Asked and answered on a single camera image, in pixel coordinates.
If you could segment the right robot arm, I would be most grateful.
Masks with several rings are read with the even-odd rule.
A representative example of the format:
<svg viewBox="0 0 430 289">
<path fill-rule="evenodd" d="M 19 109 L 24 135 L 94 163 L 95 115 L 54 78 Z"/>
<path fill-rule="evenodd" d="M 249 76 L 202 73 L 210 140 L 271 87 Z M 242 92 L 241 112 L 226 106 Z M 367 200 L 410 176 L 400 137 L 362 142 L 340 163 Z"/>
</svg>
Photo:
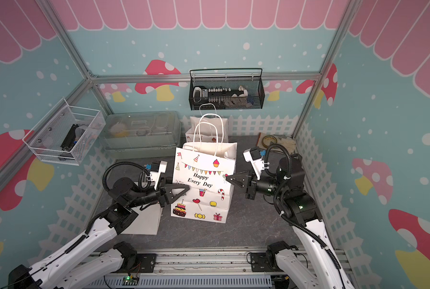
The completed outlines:
<svg viewBox="0 0 430 289">
<path fill-rule="evenodd" d="M 272 197 L 279 217 L 292 227 L 305 249 L 307 264 L 286 242 L 267 247 L 265 265 L 280 270 L 295 289 L 352 289 L 328 233 L 316 201 L 305 190 L 305 170 L 300 154 L 291 154 L 281 144 L 271 144 L 264 153 L 258 147 L 243 153 L 252 169 L 226 176 L 247 199 L 257 194 Z"/>
</svg>

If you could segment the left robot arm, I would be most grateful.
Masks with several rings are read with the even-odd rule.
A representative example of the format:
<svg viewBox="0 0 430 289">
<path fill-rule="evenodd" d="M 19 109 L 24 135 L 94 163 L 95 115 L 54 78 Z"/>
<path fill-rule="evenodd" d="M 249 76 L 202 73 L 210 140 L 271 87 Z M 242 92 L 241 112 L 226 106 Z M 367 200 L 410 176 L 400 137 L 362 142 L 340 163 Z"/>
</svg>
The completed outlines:
<svg viewBox="0 0 430 289">
<path fill-rule="evenodd" d="M 119 166 L 133 166 L 145 175 L 146 184 L 131 178 L 107 184 L 109 173 Z M 30 267 L 18 266 L 9 273 L 9 289 L 82 289 L 101 276 L 118 270 L 131 272 L 138 262 L 137 251 L 127 242 L 120 242 L 98 258 L 84 260 L 103 244 L 123 233 L 138 217 L 135 208 L 146 209 L 158 204 L 165 207 L 185 195 L 190 187 L 174 184 L 166 177 L 167 163 L 154 163 L 150 170 L 130 162 L 111 165 L 103 175 L 103 188 L 113 203 L 95 215 L 86 229 L 42 261 Z"/>
</svg>

